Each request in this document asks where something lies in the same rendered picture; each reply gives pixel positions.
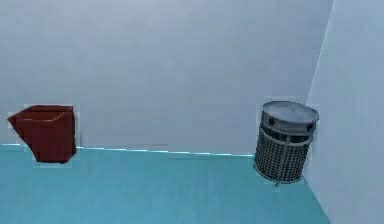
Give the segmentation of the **grey mesh trash can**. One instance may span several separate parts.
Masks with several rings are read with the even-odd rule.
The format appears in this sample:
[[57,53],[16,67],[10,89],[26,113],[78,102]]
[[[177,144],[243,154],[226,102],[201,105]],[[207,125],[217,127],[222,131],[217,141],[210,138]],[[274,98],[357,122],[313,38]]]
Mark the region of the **grey mesh trash can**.
[[313,141],[319,113],[292,101],[270,101],[262,106],[254,168],[279,184],[298,182]]

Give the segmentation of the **dark red square bin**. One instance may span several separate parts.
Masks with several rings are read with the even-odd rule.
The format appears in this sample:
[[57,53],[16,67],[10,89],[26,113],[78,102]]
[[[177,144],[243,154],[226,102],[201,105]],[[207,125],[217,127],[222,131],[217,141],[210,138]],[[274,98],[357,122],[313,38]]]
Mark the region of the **dark red square bin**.
[[32,105],[7,121],[38,162],[66,163],[77,152],[72,106]]

